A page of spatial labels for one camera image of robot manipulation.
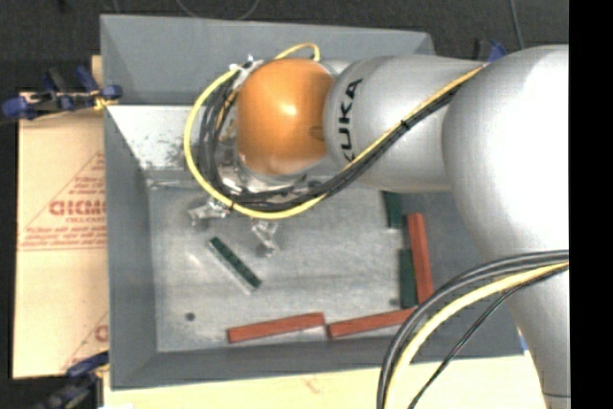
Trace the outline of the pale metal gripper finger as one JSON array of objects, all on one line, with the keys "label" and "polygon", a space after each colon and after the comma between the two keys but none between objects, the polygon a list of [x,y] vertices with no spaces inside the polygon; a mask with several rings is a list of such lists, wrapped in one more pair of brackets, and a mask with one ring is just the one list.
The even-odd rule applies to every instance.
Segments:
[{"label": "pale metal gripper finger", "polygon": [[279,251],[279,244],[276,241],[278,223],[274,220],[253,218],[251,230],[260,243],[260,254],[271,257]]},{"label": "pale metal gripper finger", "polygon": [[212,197],[191,204],[187,210],[192,226],[205,225],[211,220],[226,218],[230,213],[231,210],[227,205]]}]

